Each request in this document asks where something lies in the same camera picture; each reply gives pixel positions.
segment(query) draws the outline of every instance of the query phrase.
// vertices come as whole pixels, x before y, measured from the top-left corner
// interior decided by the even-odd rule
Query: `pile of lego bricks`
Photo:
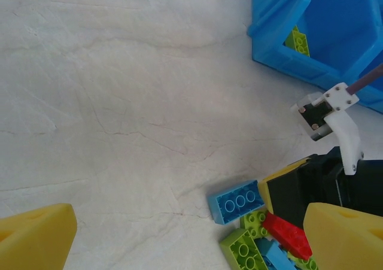
[[[256,180],[208,197],[216,223],[239,219],[240,228],[220,242],[233,270],[318,270],[304,231],[264,210]]]

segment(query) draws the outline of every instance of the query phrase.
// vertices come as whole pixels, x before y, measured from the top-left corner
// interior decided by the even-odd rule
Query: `lego stud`
[[[297,45],[301,46],[303,44],[303,40],[301,38],[296,38],[295,42]]]
[[[239,257],[238,262],[239,264],[245,266],[246,270],[253,270],[256,268],[256,260],[253,257]]]
[[[248,202],[254,202],[254,200],[256,200],[256,194],[254,191],[249,190],[246,192],[246,200]]]
[[[235,203],[238,207],[245,206],[246,200],[242,195],[238,195],[235,199]]]
[[[246,244],[237,244],[238,248],[236,249],[236,252],[238,253],[239,257],[246,257],[249,255],[249,246]]]
[[[258,234],[258,232],[254,228],[250,228],[249,232],[250,232],[252,239],[254,239]]]
[[[310,270],[317,270],[317,269],[318,269],[317,264],[316,264],[315,261],[312,260],[312,259],[310,260],[310,263],[309,263],[308,266],[310,267]]]
[[[298,51],[300,52],[300,53],[304,53],[305,52],[305,49],[300,45],[300,46],[298,46]]]
[[[247,221],[250,223],[254,223],[256,221],[256,217],[252,214],[247,215]]]
[[[264,228],[262,226],[259,227],[259,230],[260,230],[262,236],[267,236],[269,234],[269,232],[266,230],[266,228]]]
[[[258,220],[264,222],[266,220],[266,215],[263,212],[258,213]]]
[[[235,209],[235,204],[234,204],[234,202],[232,200],[228,200],[228,201],[225,202],[225,210],[226,210],[226,212],[231,213],[231,212],[234,211],[234,209]]]

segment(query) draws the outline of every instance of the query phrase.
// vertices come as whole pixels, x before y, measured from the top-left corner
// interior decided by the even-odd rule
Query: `yellow foam block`
[[[309,160],[309,158],[306,157],[306,158],[301,159],[297,162],[294,162],[293,164],[286,166],[285,168],[283,168],[283,169],[279,170],[278,172],[266,177],[264,180],[262,180],[261,182],[258,183],[259,193],[263,199],[263,202],[266,205],[266,208],[269,210],[269,212],[274,213],[272,201],[270,198],[269,188],[268,188],[268,181],[270,181],[276,177],[282,176],[286,173],[291,172],[292,170],[298,168],[300,165],[305,164],[307,162],[307,160]]]
[[[0,269],[62,270],[76,231],[70,204],[0,219]]]
[[[311,203],[303,228],[320,270],[383,269],[383,217]]]

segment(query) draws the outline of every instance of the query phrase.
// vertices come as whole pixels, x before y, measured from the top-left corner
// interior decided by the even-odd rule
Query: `white plastic mount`
[[[326,101],[333,108],[333,111],[325,116],[324,121],[339,140],[345,174],[354,175],[358,161],[363,159],[363,152],[358,126],[345,110],[356,104],[359,98],[356,95],[350,95],[346,88],[347,84],[339,83],[312,104],[315,106],[322,101]]]

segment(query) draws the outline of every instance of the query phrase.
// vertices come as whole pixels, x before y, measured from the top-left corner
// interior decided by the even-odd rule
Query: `metal rod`
[[[353,95],[357,93],[359,90],[361,90],[362,88],[364,88],[365,86],[372,83],[377,78],[382,76],[383,76],[383,63],[381,63],[376,68],[371,70],[368,74],[362,76],[362,78],[359,78],[355,83],[347,87],[346,90],[350,95]]]

